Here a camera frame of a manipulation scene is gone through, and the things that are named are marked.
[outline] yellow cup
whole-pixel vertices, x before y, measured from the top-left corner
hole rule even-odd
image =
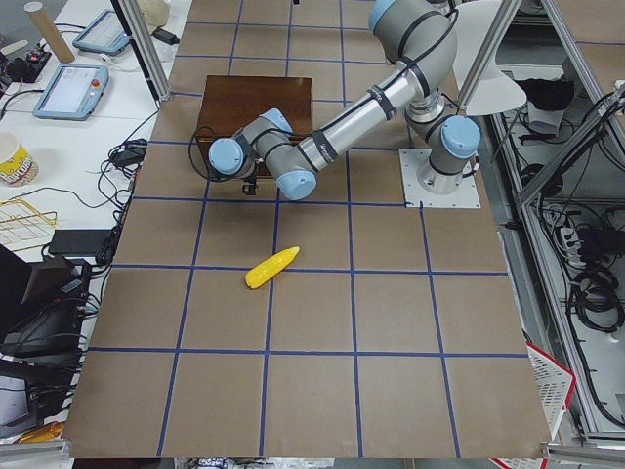
[[[0,180],[8,186],[23,186],[35,179],[39,165],[10,132],[0,132]]]

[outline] wooden box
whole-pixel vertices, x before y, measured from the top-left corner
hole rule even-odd
[[[313,80],[299,77],[223,76],[208,75],[197,117],[195,140],[208,165],[208,149],[217,139],[231,137],[237,130],[255,120],[260,114],[277,107],[295,134],[313,130]],[[302,138],[291,137],[293,144]],[[259,176],[269,176],[265,165]]]

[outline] wire basket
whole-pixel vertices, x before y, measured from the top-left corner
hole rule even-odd
[[[575,375],[533,344],[527,343],[527,354],[534,380],[553,440],[575,389]],[[491,459],[502,469],[545,469],[548,459]]]
[[[57,226],[57,212],[42,213],[25,200],[0,202],[0,244],[12,251],[42,246]]]

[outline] table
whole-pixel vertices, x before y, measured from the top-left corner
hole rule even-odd
[[[396,149],[422,144],[401,118],[301,202],[273,181],[254,199],[206,186],[181,164],[216,70],[311,77],[315,126],[388,76],[357,21],[369,8],[192,4],[65,429],[75,454],[540,454],[547,426],[479,178],[482,209],[406,209]],[[286,272],[245,287],[294,244]]]

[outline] power strip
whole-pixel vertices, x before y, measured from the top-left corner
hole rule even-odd
[[[580,254],[582,242],[575,228],[560,227],[558,235],[560,236],[561,247],[566,252],[566,255],[564,255],[566,262],[571,267],[585,269],[586,263],[582,261]]]

